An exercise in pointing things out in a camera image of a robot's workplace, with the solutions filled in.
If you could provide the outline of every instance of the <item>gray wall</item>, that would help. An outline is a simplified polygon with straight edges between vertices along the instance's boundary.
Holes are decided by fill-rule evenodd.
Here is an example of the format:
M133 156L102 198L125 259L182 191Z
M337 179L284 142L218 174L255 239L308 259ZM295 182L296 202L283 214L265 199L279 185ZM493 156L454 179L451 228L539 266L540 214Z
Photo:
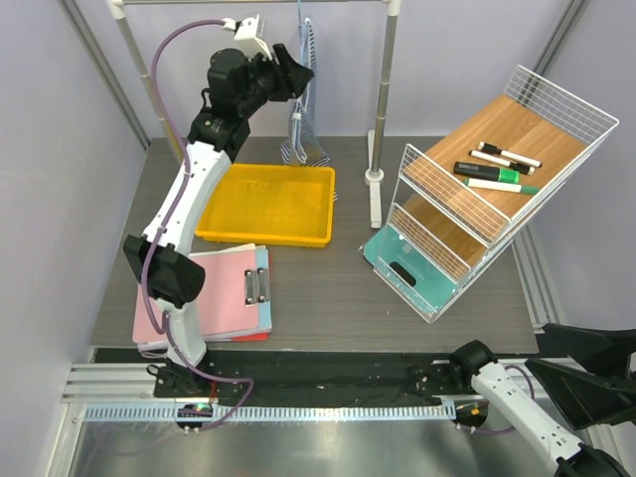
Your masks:
M636 328L635 23L633 0L590 2L549 74L621 121L534 223L563 319L578 326ZM619 432L636 472L634 426Z
M143 153L56 2L0 15L3 476L42 476Z
M79 0L84 14L128 91L151 137L161 131L103 0ZM439 135L501 92L512 68L532 67L565 0L403 0L399 19L388 134ZM364 135L373 125L387 8L379 1L305 3L314 21L319 56L317 130ZM267 20L269 44L295 55L295 4L130 6L129 20L148 63L161 40L202 18ZM182 134L201 107L210 54L232 45L218 27L178 39L160 66L168 106ZM253 135L286 135L288 105L271 104L251 122Z

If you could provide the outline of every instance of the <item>pink clipboard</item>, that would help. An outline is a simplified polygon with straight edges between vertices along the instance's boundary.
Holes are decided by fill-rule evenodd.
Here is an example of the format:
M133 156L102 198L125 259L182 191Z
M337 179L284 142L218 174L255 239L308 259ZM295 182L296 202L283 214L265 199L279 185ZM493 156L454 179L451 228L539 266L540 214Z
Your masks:
M197 297L201 334L218 335L258 326L258 307L245 306L245 271L256 269L255 250L202 253L190 255L206 271L206 281ZM161 311L152 303L157 319ZM132 330L136 344L166 341L150 324L150 318L141 298L141 286L137 287L137 303Z

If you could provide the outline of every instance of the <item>yellow tray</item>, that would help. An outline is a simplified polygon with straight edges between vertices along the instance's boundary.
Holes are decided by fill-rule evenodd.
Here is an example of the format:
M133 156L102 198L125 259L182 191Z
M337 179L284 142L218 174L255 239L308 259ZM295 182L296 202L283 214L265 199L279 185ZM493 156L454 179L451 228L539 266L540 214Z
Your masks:
M331 240L331 167L234 164L197 226L209 241L324 247Z

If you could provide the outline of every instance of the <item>metal clip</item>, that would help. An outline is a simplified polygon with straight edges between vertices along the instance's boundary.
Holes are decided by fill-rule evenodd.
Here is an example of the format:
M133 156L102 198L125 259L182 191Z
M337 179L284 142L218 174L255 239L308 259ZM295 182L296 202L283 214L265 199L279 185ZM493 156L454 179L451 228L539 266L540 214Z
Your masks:
M269 268L245 271L245 305L269 301Z

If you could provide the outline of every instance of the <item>wooden tabletop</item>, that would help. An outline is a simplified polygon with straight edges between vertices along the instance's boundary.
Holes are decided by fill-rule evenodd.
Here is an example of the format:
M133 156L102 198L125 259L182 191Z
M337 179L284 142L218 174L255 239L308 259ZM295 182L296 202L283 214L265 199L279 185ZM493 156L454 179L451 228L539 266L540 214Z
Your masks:
M425 151L438 138L388 138L383 154L384 212L407 142ZM238 161L278 163L280 138L251 138ZM218 343L218 349L450 352L479 339L500 353L534 353L536 340L517 266L507 250L432 324L426 324L363 259L369 227L369 190L363 182L367 139L324 138L336 169L339 200L334 233L323 249L270 246L273 332L261 343ZM174 180L177 165L163 140L152 143L124 234L150 222ZM193 251L219 246L195 238ZM136 283L125 258L115 259L91 343L133 346Z

